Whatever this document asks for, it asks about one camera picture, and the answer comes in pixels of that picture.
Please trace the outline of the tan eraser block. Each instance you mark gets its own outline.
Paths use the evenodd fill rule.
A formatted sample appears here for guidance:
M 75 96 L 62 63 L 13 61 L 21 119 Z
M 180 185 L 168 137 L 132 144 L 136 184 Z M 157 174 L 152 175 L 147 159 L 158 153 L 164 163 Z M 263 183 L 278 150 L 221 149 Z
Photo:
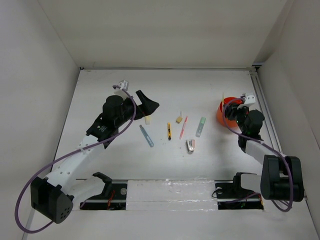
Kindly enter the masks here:
M 182 121 L 182 117 L 178 117 L 177 119 L 176 119 L 176 122 L 179 124 L 181 121 Z

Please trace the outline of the thin pink highlighter pen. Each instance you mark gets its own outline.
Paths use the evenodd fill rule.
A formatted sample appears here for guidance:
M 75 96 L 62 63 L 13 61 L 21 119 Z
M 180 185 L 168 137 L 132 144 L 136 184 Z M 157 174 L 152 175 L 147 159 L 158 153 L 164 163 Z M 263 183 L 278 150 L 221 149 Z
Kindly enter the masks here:
M 185 131 L 185 128 L 186 128 L 187 121 L 188 121 L 188 116 L 186 116 L 184 121 L 183 121 L 182 129 L 181 129 L 181 132 L 180 132 L 180 135 L 179 135 L 179 139 L 180 140 L 182 139 L 182 137 L 184 135 L 184 131 Z

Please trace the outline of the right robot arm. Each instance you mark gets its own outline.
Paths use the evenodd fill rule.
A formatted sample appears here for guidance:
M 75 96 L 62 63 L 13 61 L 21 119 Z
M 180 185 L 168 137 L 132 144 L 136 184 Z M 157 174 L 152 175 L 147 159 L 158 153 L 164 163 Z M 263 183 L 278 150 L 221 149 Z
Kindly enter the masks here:
M 286 156 L 266 145 L 260 135 L 265 120 L 259 110 L 237 102 L 223 106 L 222 119 L 235 121 L 240 129 L 238 146 L 247 155 L 262 164 L 259 192 L 267 200 L 301 202 L 304 185 L 301 161 L 295 156 Z

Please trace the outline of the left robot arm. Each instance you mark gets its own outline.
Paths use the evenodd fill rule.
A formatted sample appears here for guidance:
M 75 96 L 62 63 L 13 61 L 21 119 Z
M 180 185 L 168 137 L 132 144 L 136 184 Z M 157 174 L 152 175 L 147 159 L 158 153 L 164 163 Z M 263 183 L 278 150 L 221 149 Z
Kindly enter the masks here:
M 73 208 L 85 200 L 98 196 L 110 197 L 112 179 L 101 172 L 82 183 L 76 184 L 78 175 L 93 162 L 119 136 L 119 128 L 126 122 L 133 122 L 153 114 L 159 103 L 136 91 L 141 101 L 137 105 L 129 95 L 111 95 L 106 98 L 101 114 L 86 131 L 75 154 L 66 157 L 62 163 L 44 178 L 36 177 L 30 184 L 31 206 L 56 224 L 62 223 Z

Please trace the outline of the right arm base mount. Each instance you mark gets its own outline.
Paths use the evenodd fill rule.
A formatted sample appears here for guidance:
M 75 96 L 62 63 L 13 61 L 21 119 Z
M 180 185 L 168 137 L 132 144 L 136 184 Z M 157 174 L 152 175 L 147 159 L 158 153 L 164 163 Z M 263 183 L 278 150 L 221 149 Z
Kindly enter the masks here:
M 215 181 L 211 197 L 217 200 L 218 210 L 264 210 L 260 194 L 241 187 L 241 176 L 237 172 L 232 180 Z

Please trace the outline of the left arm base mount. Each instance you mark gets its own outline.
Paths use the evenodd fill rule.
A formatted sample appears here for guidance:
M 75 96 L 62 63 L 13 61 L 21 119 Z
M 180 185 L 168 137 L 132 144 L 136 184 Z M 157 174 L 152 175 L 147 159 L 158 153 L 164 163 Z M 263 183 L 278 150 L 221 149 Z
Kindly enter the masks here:
M 127 204 L 128 181 L 112 180 L 101 172 L 92 175 L 102 180 L 103 188 L 98 194 L 82 201 L 79 205 L 80 210 L 107 210 L 124 211 Z

